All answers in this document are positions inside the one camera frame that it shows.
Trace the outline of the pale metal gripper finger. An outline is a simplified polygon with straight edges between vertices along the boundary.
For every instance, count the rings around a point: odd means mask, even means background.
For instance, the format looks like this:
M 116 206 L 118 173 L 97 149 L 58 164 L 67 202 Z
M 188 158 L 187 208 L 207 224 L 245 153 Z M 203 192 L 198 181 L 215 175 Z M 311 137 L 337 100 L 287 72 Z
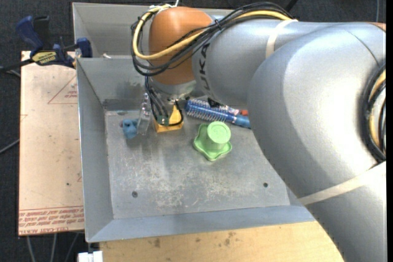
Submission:
M 140 110 L 139 118 L 137 122 L 137 132 L 140 135 L 146 134 L 146 122 L 145 122 L 145 114 L 143 110 Z
M 152 115 L 150 96 L 148 93 L 144 93 L 142 102 L 142 134 L 146 134 L 150 126 L 150 120 Z

